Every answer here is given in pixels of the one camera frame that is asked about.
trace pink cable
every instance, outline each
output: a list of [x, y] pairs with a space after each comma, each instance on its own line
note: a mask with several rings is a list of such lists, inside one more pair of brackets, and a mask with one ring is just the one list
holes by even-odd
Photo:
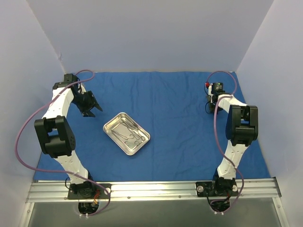
[[[236, 92], [236, 90], [237, 90], [237, 81], [236, 81], [236, 79], [235, 79], [235, 78], [232, 76], [232, 74], [230, 74], [229, 72], [225, 72], [225, 71], [216, 71], [216, 72], [224, 72], [224, 73], [227, 73], [228, 75], [230, 75], [230, 76], [232, 77], [233, 81], [235, 82], [235, 89], [234, 89], [234, 91], [232, 92], [232, 95], [233, 95], [233, 94]], [[213, 74], [215, 74], [216, 72], [211, 73], [211, 74], [208, 76], [207, 81], [208, 81], [209, 78], [210, 78]], [[229, 161], [229, 162], [232, 164], [232, 166], [235, 168], [235, 170], [236, 170], [236, 171], [238, 172], [238, 174], [240, 175], [241, 180], [242, 180], [242, 186], [241, 186], [241, 188], [240, 188], [240, 190], [239, 190], [239, 193], [238, 193], [237, 197], [235, 198], [234, 202], [230, 205], [229, 208], [227, 208], [227, 209], [226, 209], [225, 211], [223, 211], [222, 213], [225, 213], [225, 212], [229, 211], [229, 210], [233, 207], [233, 205], [238, 201], [238, 198], [240, 197], [240, 195], [241, 195], [241, 193], [242, 193], [242, 190], [243, 190], [243, 188], [244, 188], [244, 177], [243, 177], [242, 173], [236, 168], [236, 165], [233, 163], [233, 161], [231, 161], [231, 160], [224, 154], [224, 152], [223, 152], [223, 150], [222, 150], [222, 148], [221, 148], [221, 146], [220, 146], [219, 138], [218, 138], [218, 133], [217, 133], [217, 113], [218, 113], [219, 102], [220, 102], [222, 99], [224, 99], [224, 98], [232, 98], [232, 97], [233, 97], [233, 96], [228, 96], [228, 95], [222, 96], [222, 97], [220, 97], [220, 98], [218, 99], [218, 101], [217, 101], [217, 103], [216, 103], [216, 106], [215, 106], [215, 109], [214, 109], [214, 138], [215, 138], [215, 140], [216, 140], [216, 144], [217, 144], [218, 149], [219, 149], [220, 153], [222, 154], [222, 156], [223, 156], [227, 161]]]
[[214, 75], [215, 73], [217, 73], [217, 72], [223, 72], [223, 73], [226, 73], [226, 74], [230, 75], [230, 77], [231, 77], [231, 78], [233, 79], [233, 81], [235, 82], [235, 89], [233, 90], [232, 95], [235, 94], [235, 92], [236, 92], [236, 90], [237, 90], [237, 88], [238, 88], [237, 81], [236, 81], [235, 77], [233, 77], [233, 75], [230, 74], [229, 72], [226, 72], [226, 71], [216, 71], [216, 72], [213, 72], [213, 73], [211, 73], [211, 74], [208, 76], [208, 78], [207, 78], [206, 81], [208, 82], [208, 80], [210, 79], [210, 77], [211, 77], [212, 75]]
[[84, 180], [84, 181], [91, 182], [91, 183], [95, 184], [96, 186], [100, 187], [102, 190], [104, 190], [104, 191], [108, 194], [108, 202], [107, 202], [107, 204], [106, 204], [104, 207], [102, 207], [101, 209], [97, 210], [95, 213], [89, 214], [89, 216], [92, 216], [92, 215], [98, 214], [98, 213], [100, 213], [101, 211], [103, 211], [103, 210], [109, 205], [109, 203], [110, 203], [110, 193], [106, 190], [105, 187], [103, 187], [102, 185], [98, 184], [98, 183], [95, 182], [95, 181], [92, 181], [92, 180], [90, 180], [90, 179], [87, 179], [87, 178], [85, 178], [85, 177], [83, 177], [83, 176], [80, 176], [80, 175], [75, 174], [75, 173], [70, 172], [70, 171], [65, 171], [65, 170], [47, 170], [47, 169], [39, 169], [39, 168], [32, 167], [32, 166], [26, 164], [26, 163], [20, 158], [19, 153], [18, 153], [18, 142], [19, 142], [21, 133], [23, 132], [23, 130], [24, 130], [24, 128], [26, 127], [26, 125], [30, 122], [30, 120], [32, 120], [33, 117], [34, 117], [38, 112], [40, 112], [41, 110], [47, 108], [50, 104], [52, 104], [53, 102], [55, 102], [55, 101], [58, 99], [58, 97], [59, 97], [66, 89], [68, 89], [69, 87], [71, 87], [71, 86], [73, 86], [73, 85], [75, 85], [75, 84], [87, 82], [87, 81], [89, 81], [89, 80], [91, 80], [91, 79], [93, 79], [93, 78], [95, 77], [95, 72], [93, 72], [93, 71], [91, 71], [91, 70], [81, 70], [81, 71], [79, 71], [79, 72], [76, 73], [76, 76], [77, 76], [79, 73], [85, 72], [85, 71], [91, 72], [91, 73], [92, 73], [92, 76], [91, 76], [90, 78], [88, 78], [88, 79], [80, 80], [80, 81], [73, 82], [73, 83], [67, 85], [61, 92], [59, 92], [59, 94], [58, 94], [52, 101], [50, 101], [48, 104], [42, 106], [41, 108], [39, 108], [38, 110], [36, 110], [32, 115], [30, 115], [30, 117], [25, 121], [25, 123], [22, 125], [21, 129], [19, 130], [19, 132], [18, 132], [18, 134], [17, 134], [16, 140], [15, 140], [15, 155], [16, 155], [16, 158], [18, 159], [18, 161], [19, 161], [22, 165], [24, 165], [26, 168], [29, 168], [29, 169], [32, 169], [32, 170], [35, 170], [35, 171], [39, 171], [39, 172], [72, 174], [72, 175], [75, 175], [76, 177], [78, 177], [78, 178], [80, 178], [80, 179], [82, 179], [82, 180]]

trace white backdrop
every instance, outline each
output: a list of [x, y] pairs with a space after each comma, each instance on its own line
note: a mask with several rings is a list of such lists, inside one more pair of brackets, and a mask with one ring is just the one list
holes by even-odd
[[302, 0], [275, 0], [237, 71], [292, 227], [303, 225], [302, 12]]
[[28, 0], [67, 71], [235, 71], [273, 0]]
[[[0, 1], [0, 31], [0, 226], [16, 227], [34, 172], [15, 158], [15, 137], [26, 118], [50, 100], [63, 70], [24, 0]], [[33, 123], [26, 128], [19, 150], [28, 164], [37, 165], [41, 149]]]

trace bolt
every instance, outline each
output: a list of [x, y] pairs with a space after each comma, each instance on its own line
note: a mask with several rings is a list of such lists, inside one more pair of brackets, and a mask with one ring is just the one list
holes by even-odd
[[204, 191], [204, 188], [202, 186], [197, 187], [197, 192], [203, 192], [203, 191]]
[[233, 192], [236, 192], [238, 190], [238, 187], [236, 186], [236, 185], [234, 185], [233, 187], [232, 187], [232, 191]]
[[110, 188], [106, 188], [106, 190], [108, 191], [108, 193], [110, 193], [110, 192], [111, 192]]

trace stainless steel tray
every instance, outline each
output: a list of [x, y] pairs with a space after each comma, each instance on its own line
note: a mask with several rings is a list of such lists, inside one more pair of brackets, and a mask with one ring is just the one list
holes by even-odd
[[119, 113], [103, 126], [104, 132], [127, 154], [135, 154], [151, 136], [126, 113]]

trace blue cloth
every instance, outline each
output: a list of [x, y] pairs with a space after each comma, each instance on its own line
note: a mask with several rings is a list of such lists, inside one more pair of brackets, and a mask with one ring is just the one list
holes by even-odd
[[[76, 153], [96, 181], [210, 180], [222, 161], [214, 139], [213, 114], [205, 112], [204, 83], [209, 72], [97, 73], [86, 83], [103, 112], [83, 118], [71, 105], [68, 122], [75, 134]], [[80, 74], [87, 78], [88, 73]], [[232, 92], [233, 80], [216, 73], [210, 82], [223, 82]], [[235, 97], [244, 102], [238, 86]], [[130, 115], [151, 140], [135, 155], [126, 155], [104, 132], [103, 126], [120, 112]], [[225, 151], [227, 113], [218, 114], [217, 129]], [[39, 168], [62, 169], [48, 155]], [[259, 143], [253, 142], [239, 166], [245, 178], [270, 177]], [[36, 172], [35, 180], [64, 180], [65, 174]]]

